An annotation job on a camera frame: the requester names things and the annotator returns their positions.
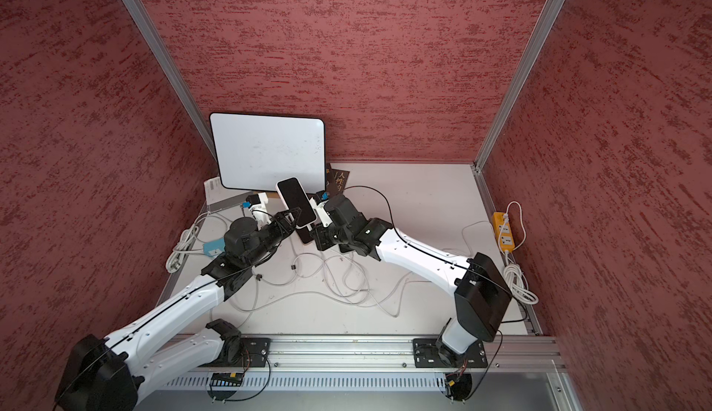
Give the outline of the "pink case phone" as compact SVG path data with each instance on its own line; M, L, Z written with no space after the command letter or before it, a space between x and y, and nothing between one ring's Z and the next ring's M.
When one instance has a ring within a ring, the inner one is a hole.
M296 178L279 181L276 183L276 190L298 229L303 229L317 220L310 200Z
M313 242L313 235L309 227L296 229L296 233L303 244L309 244Z

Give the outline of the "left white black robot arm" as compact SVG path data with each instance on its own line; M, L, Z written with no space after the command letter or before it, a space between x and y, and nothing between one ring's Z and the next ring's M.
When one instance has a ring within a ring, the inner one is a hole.
M244 355L241 333L223 319L179 344L168 342L187 325L236 294L253 270L276 254L297 228L300 211L234 221L215 257L179 294L109 335L93 334L70 351L55 395L63 410L132 410L157 388L193 368Z

